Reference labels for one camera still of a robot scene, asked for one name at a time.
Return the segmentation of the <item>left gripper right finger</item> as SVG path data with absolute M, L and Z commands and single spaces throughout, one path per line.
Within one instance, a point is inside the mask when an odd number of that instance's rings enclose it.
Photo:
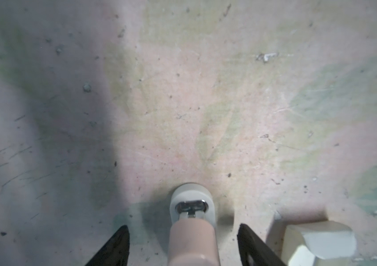
M 285 266 L 248 225 L 240 224 L 237 242 L 243 266 Z

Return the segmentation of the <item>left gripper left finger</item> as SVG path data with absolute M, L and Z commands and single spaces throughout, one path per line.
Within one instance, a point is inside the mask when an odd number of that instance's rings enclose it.
M 127 266 L 130 254 L 130 233 L 126 225 L 121 226 L 86 266 Z

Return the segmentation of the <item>staple box tray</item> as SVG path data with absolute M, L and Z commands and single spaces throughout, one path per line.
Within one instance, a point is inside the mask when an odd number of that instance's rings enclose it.
M 288 266 L 347 266 L 356 251 L 349 226 L 324 221 L 288 225 L 280 258 Z

